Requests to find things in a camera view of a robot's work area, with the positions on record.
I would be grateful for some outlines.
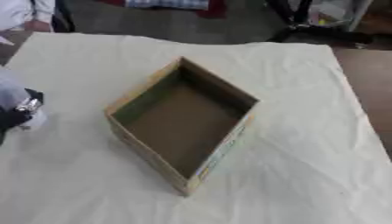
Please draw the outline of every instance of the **box wall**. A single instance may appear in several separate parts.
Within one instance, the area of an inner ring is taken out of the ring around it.
[[[252,108],[233,128],[213,151],[211,156],[203,163],[203,165],[193,174],[187,185],[187,193],[193,192],[215,168],[215,166],[230,152],[235,142],[241,137],[245,129],[251,124],[254,118],[254,108]]]

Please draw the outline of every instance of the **chair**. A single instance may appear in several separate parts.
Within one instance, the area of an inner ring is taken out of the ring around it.
[[[309,24],[309,9],[312,2],[313,0],[302,0],[297,10],[293,10],[288,0],[266,0],[267,5],[287,24],[286,28],[279,31],[268,41],[281,43],[293,34],[306,33],[353,44],[367,45],[373,42],[372,35],[365,33],[343,31],[339,27],[321,27]]]
[[[56,0],[56,12],[52,19],[55,32],[75,32],[76,27],[65,0]]]

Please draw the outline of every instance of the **hand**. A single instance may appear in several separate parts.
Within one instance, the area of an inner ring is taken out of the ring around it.
[[[32,21],[25,22],[24,29],[31,32],[51,32],[52,27],[50,24],[33,19]]]

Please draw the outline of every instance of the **fabric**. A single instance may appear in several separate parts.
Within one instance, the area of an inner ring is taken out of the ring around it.
[[[149,8],[154,6],[189,10],[207,10],[208,0],[101,0],[109,4],[127,7]]]
[[[19,27],[36,18],[51,23],[55,0],[0,0],[0,31]]]
[[[179,56],[261,100],[189,198],[118,140],[102,113]],[[48,121],[15,129],[0,148],[2,223],[392,221],[391,163],[327,46],[42,33],[8,68],[45,93]]]

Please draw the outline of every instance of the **person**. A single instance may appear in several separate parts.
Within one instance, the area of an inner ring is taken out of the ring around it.
[[[0,0],[0,31],[50,32],[55,0]]]

